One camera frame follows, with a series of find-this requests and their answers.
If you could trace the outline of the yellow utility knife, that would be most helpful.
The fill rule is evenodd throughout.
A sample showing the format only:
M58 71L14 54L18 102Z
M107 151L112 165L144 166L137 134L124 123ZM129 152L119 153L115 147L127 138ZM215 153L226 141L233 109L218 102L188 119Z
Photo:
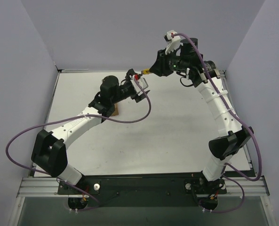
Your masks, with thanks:
M141 74L143 74L143 75L151 74L150 69L146 68L146 69L141 70Z

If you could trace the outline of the brown cardboard express box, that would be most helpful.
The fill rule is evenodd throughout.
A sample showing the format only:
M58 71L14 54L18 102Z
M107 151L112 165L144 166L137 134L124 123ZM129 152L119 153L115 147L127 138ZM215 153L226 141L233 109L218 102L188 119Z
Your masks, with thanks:
M118 103L114 104L114 112L111 114L111 116L117 116L119 115L119 107L118 107Z

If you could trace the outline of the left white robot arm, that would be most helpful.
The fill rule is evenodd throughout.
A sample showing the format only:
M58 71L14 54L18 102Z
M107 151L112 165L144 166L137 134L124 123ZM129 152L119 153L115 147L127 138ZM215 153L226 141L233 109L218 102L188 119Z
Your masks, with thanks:
M99 92L78 116L56 129L43 129L37 134L31 160L50 176L68 182L73 193L83 192L84 175L68 163L67 149L88 130L109 119L116 103L127 98L138 103L147 93L146 79L132 69L127 71L123 83L114 75L106 76Z

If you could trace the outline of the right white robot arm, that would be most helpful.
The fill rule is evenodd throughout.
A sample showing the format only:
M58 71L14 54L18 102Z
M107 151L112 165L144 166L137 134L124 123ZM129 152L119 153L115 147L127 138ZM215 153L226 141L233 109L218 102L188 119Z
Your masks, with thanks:
M159 77L176 73L191 80L191 85L199 91L208 105L219 133L218 138L208 143L211 158L202 171L202 178L210 182L221 178L226 163L243 148L251 136L235 119L235 111L215 63L201 62L195 51L198 40L192 38L191 41L189 43L179 36L166 38L167 47L158 51L150 72Z

